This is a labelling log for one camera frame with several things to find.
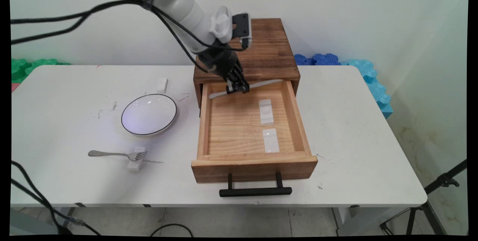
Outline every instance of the silver fork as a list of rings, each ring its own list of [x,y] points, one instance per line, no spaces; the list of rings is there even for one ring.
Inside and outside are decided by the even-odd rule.
[[[106,155],[124,155],[128,156],[131,161],[138,161],[146,157],[148,151],[143,152],[132,152],[130,154],[120,154],[116,152],[102,152],[102,151],[89,151],[88,156],[106,156]]]

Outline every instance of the white plate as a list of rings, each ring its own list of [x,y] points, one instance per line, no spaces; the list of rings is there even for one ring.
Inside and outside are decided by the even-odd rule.
[[[121,124],[135,135],[152,135],[165,130],[176,118],[176,103],[165,95],[141,96],[121,115]]]

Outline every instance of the black border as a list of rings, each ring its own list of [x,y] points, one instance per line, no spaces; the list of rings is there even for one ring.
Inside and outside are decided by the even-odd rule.
[[[174,106],[176,107],[176,112],[174,113],[174,117],[173,119],[171,120],[171,122],[168,123],[168,125],[166,125],[165,127],[157,130],[156,132],[152,132],[152,133],[149,133],[149,134],[136,134],[136,133],[133,133],[131,132],[130,130],[126,129],[126,127],[124,127],[124,124],[123,124],[123,114],[124,114],[124,111],[126,110],[126,108],[128,108],[134,101],[140,99],[140,98],[143,98],[145,96],[166,96],[167,98],[171,99],[171,101],[174,103]],[[155,134],[157,132],[161,132],[162,130],[166,129],[169,125],[171,125],[171,123],[173,123],[173,121],[176,119],[176,115],[178,114],[178,106],[176,105],[176,102],[169,96],[167,95],[162,95],[162,94],[159,94],[159,93],[151,93],[150,95],[145,95],[145,96],[140,96],[138,98],[136,98],[135,100],[131,101],[131,103],[129,103],[126,108],[123,109],[123,113],[121,114],[121,125],[123,126],[123,128],[125,130],[127,130],[128,132],[134,134],[134,135],[152,135],[152,134]]]

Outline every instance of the wooden cabinet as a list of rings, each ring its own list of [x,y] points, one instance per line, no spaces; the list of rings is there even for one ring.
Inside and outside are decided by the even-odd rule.
[[[290,81],[261,86],[249,93],[209,99],[224,84],[204,84],[198,157],[191,167],[198,183],[309,178],[312,156]],[[270,99],[274,125],[262,126],[259,100]],[[266,153],[263,130],[275,128],[279,152]]]
[[[283,79],[289,80],[292,84],[294,94],[299,87],[300,73],[295,64],[292,50],[285,35],[284,27],[280,19],[252,19],[252,45],[243,52],[236,52],[242,68],[244,77],[249,84],[254,82]],[[229,42],[231,47],[241,48],[239,39]],[[194,69],[194,88],[201,108],[201,95],[203,85],[206,83],[222,83],[222,91],[226,90],[226,83],[215,74],[207,74]]]

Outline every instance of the white rectangular block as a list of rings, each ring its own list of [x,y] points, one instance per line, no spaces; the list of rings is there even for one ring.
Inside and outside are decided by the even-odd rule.
[[[270,99],[259,101],[259,112],[261,113],[261,125],[274,125],[274,116],[272,115],[272,102]]]
[[[156,90],[157,90],[158,93],[165,93],[167,86],[168,86],[168,79],[167,78],[160,78],[158,80],[158,85],[156,87]]]
[[[264,147],[266,153],[279,152],[279,141],[275,128],[263,130]]]
[[[145,147],[136,147],[134,149],[134,152],[145,152]],[[140,168],[141,168],[141,164],[143,163],[143,159],[141,160],[138,160],[138,161],[130,161],[128,163],[128,170],[130,170],[131,172],[139,172],[140,171]]]

